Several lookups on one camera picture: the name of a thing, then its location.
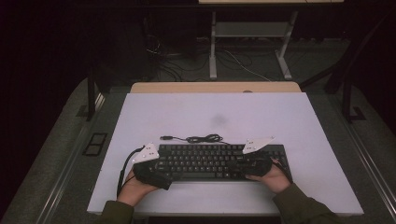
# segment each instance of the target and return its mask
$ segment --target dark background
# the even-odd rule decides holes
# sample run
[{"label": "dark background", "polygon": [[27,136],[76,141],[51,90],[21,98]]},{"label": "dark background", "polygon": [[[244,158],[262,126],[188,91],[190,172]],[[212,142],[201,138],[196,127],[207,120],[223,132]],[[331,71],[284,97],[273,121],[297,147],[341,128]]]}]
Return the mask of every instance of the dark background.
[{"label": "dark background", "polygon": [[[360,43],[393,2],[359,2],[356,5],[346,1],[342,7],[317,7],[315,10],[314,7],[302,8],[293,38],[315,38],[318,41],[349,38]],[[287,18],[289,15],[287,10],[269,11],[265,18],[259,13],[247,14],[253,20]],[[396,91],[393,87],[396,83],[395,14],[381,24],[353,64],[350,75],[396,133]],[[143,23],[146,16],[146,12],[131,13],[128,10],[112,14],[106,10],[77,9],[73,2],[66,0],[1,2],[0,217],[7,210],[69,95],[91,68],[100,91],[108,91],[114,85],[149,80],[153,68],[147,61],[144,32],[158,35],[164,43],[190,57],[195,53],[194,38],[209,34],[209,11],[155,12],[150,15],[150,26]],[[219,17],[243,20],[247,16],[243,12],[224,12]]]}]

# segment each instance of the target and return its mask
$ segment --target black keyboard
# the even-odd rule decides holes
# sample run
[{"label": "black keyboard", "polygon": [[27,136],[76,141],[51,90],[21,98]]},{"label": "black keyboard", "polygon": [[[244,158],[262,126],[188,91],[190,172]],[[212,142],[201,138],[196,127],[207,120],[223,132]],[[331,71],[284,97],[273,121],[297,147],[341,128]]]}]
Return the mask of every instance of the black keyboard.
[{"label": "black keyboard", "polygon": [[[227,161],[243,160],[245,145],[160,145],[156,170],[175,180],[223,181],[246,180],[240,172],[231,171]],[[267,145],[262,150],[278,159],[286,172],[289,163],[283,145]]]}]

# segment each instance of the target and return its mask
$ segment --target dark green sleeve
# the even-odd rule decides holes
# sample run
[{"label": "dark green sleeve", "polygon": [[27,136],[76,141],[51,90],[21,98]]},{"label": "dark green sleeve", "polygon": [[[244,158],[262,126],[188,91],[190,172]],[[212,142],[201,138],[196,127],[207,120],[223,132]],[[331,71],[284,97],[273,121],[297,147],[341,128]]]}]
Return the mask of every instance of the dark green sleeve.
[{"label": "dark green sleeve", "polygon": [[295,184],[277,194],[274,202],[287,224],[343,223],[326,205],[308,198]]},{"label": "dark green sleeve", "polygon": [[130,224],[134,208],[126,203],[108,201],[103,209],[102,215],[94,224]]}]

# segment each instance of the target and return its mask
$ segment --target person's left hand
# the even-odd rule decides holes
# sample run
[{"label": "person's left hand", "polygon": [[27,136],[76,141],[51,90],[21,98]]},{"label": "person's left hand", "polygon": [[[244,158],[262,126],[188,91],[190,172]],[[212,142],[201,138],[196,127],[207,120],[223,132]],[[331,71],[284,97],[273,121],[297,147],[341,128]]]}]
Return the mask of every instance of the person's left hand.
[{"label": "person's left hand", "polygon": [[144,184],[136,179],[134,171],[131,169],[126,176],[125,184],[122,187],[118,202],[136,206],[148,193],[158,189],[157,187]]}]

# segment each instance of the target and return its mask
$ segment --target floor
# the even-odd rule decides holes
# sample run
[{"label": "floor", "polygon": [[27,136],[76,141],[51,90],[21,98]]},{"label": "floor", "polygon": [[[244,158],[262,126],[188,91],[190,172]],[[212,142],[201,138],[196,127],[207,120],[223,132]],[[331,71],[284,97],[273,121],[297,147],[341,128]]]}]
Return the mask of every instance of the floor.
[{"label": "floor", "polygon": [[[258,39],[242,44],[244,47],[241,48],[232,41],[220,40],[218,81],[284,81],[273,53],[280,45],[276,39]],[[329,67],[343,55],[347,46],[346,40],[292,41],[285,55],[292,81],[301,83]],[[199,50],[202,54],[194,60],[167,54],[166,60],[161,61],[161,70],[151,81],[211,81],[207,48]],[[342,93],[326,94],[323,90],[326,79],[310,85],[305,92],[364,211],[362,216],[343,217],[343,220],[351,224],[396,223],[393,196],[396,160],[389,159],[396,158],[396,137],[357,89],[352,92],[352,105],[362,111],[365,120],[356,120],[352,124],[345,122],[340,114]],[[2,220],[4,223],[91,223],[97,218],[86,209],[130,86],[114,86],[110,93],[100,94],[96,102],[97,112],[91,121],[86,121],[85,117],[86,87],[84,80],[71,94],[8,208]],[[98,157],[83,156],[81,153],[93,133],[107,133],[102,153]],[[148,222],[263,223],[265,217],[204,219],[153,217]],[[280,219],[275,217],[270,222],[279,223]]]}]

